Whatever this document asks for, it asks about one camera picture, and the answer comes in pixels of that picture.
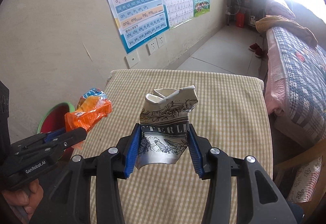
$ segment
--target floral fabric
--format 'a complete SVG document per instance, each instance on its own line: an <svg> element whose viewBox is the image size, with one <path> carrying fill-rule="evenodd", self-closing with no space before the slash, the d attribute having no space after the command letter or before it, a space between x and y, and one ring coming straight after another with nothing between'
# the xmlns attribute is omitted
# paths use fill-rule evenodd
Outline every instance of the floral fabric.
<svg viewBox="0 0 326 224"><path fill-rule="evenodd" d="M316 187L320 169L322 168L322 157L302 165L298 170L287 200L293 203L310 201Z"/></svg>

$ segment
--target pink blanket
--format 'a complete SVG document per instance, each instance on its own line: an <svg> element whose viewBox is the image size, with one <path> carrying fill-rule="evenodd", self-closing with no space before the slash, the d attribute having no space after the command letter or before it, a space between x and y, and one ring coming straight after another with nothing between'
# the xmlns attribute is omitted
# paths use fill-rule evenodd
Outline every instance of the pink blanket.
<svg viewBox="0 0 326 224"><path fill-rule="evenodd" d="M284 115L286 74L272 28L267 30L266 36L268 43L268 73L265 92L267 113L275 112L277 115Z"/></svg>

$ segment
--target orange snack bag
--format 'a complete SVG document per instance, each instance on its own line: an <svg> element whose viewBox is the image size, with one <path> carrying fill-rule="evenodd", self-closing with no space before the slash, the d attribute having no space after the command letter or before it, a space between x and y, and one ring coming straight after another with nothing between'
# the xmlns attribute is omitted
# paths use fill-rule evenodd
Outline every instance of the orange snack bag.
<svg viewBox="0 0 326 224"><path fill-rule="evenodd" d="M107 117L112 112L112 103L102 96L89 96L74 112L65 114L66 131L83 127L90 131L102 117ZM81 149L82 142L72 146Z"/></svg>

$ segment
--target wall socket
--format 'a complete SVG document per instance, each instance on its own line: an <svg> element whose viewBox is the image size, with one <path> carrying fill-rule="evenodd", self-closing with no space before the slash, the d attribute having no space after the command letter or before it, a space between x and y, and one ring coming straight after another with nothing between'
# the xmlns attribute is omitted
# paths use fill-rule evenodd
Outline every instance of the wall socket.
<svg viewBox="0 0 326 224"><path fill-rule="evenodd" d="M157 44L158 44L159 48L166 44L164 34L159 35L156 39L157 39Z"/></svg>
<svg viewBox="0 0 326 224"><path fill-rule="evenodd" d="M127 64L128 64L128 67L131 68L133 66L135 66L138 62L140 62L140 59L138 57L138 53L137 53L137 50L129 53L127 56L126 56L126 61L127 61Z"/></svg>
<svg viewBox="0 0 326 224"><path fill-rule="evenodd" d="M151 55L153 54L156 50L159 49L159 45L157 44L157 40L156 38L152 38L151 41L149 41L147 44L147 49L148 49L148 53Z"/></svg>

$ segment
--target yellow towel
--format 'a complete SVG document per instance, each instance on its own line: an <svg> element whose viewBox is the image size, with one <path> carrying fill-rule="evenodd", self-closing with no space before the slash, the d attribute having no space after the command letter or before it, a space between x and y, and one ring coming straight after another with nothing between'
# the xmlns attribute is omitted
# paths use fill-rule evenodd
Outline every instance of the yellow towel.
<svg viewBox="0 0 326 224"><path fill-rule="evenodd" d="M259 33L265 32L274 26L285 28L310 47L316 47L318 44L314 34L308 28L302 27L295 21L286 19L283 16L266 15L266 17L256 22L256 29Z"/></svg>

